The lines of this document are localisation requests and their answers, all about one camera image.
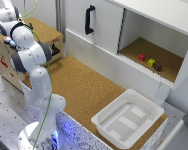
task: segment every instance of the cork surface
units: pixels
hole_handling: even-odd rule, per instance
[[[43,22],[39,21],[38,19],[34,17],[30,17],[31,23],[33,25],[34,31],[37,35],[39,35],[39,39],[43,43],[47,43],[51,41],[52,39],[62,36],[62,34],[50,26],[44,24]],[[4,42],[4,37],[0,35],[0,41]]]
[[[184,60],[182,57],[179,57],[153,43],[150,43],[143,38],[137,39],[122,49],[119,53],[172,82],[175,82],[177,74]],[[140,61],[138,59],[138,55],[140,53],[145,54],[144,61]],[[148,65],[148,60],[150,59],[154,59],[156,61],[155,64],[161,64],[162,70],[156,71],[154,67],[150,67]]]
[[[64,96],[67,102],[64,111],[114,150],[117,150],[98,133],[91,118],[125,92],[125,89],[69,55],[52,64],[50,68],[53,93]],[[23,82],[31,87],[29,79]],[[141,148],[166,119],[167,115],[165,114],[160,117],[133,146],[132,150]]]

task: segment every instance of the white plastic bin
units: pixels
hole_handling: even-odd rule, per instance
[[[163,113],[163,108],[128,89],[91,120],[116,147],[129,149]]]

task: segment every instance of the yellow object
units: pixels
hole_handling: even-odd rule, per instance
[[[154,64],[155,64],[155,60],[154,60],[154,59],[150,59],[150,60],[148,61],[148,65],[149,65],[150,67],[153,67]]]

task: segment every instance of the brown box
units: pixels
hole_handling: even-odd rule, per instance
[[[53,56],[49,63],[52,64],[61,59],[64,53],[63,35],[36,18],[31,17],[30,19],[34,27],[34,31],[38,35],[40,41],[47,43],[50,47],[54,44],[60,50],[60,53]],[[22,91],[22,87],[19,84],[18,79],[23,81],[28,77],[28,74],[18,73],[13,69],[10,60],[11,55],[16,52],[16,49],[12,49],[9,45],[4,44],[3,38],[4,37],[0,35],[0,74]]]

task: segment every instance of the handle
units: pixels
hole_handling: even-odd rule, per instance
[[[94,30],[90,28],[90,12],[95,10],[95,7],[90,5],[90,8],[86,10],[86,21],[85,21],[85,31],[86,35],[92,33]]]
[[[60,50],[59,50],[57,47],[55,47],[54,44],[52,45],[52,49],[54,50],[54,51],[52,52],[52,56],[54,56],[54,55],[60,53]]]

